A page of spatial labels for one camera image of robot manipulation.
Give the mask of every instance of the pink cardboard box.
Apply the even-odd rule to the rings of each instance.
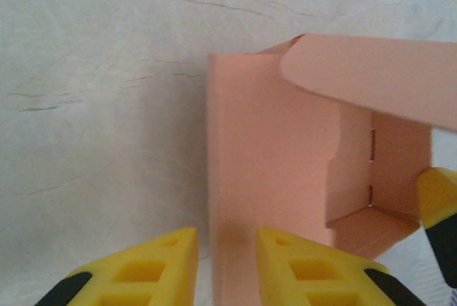
[[[431,126],[457,130],[457,44],[306,34],[212,55],[214,302],[258,306],[255,233],[374,258],[419,227]]]

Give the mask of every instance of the yellow plastic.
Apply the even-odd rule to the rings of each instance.
[[[419,210],[425,229],[457,213],[457,172],[429,168],[418,178]]]
[[[395,306],[364,272],[377,262],[271,228],[256,252],[263,306]]]
[[[73,271],[93,277],[69,306],[191,306],[199,249],[184,228]]]

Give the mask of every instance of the cardboard box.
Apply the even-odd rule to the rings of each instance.
[[[299,36],[212,55],[214,304],[260,305],[259,227],[374,258],[419,227],[431,126],[457,130],[457,44]]]

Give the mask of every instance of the textured wall surface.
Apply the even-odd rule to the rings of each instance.
[[[0,0],[0,10],[1,306],[33,305],[76,266],[185,225],[201,238],[196,305],[211,304],[208,53],[303,32],[457,41],[457,0]],[[454,163],[451,137],[436,136],[438,163]],[[413,240],[383,262],[430,257]],[[421,261],[411,264],[401,277],[446,305],[426,299],[409,273]]]

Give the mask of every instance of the open box flap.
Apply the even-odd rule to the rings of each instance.
[[[306,34],[281,71],[311,93],[457,131],[457,44]]]

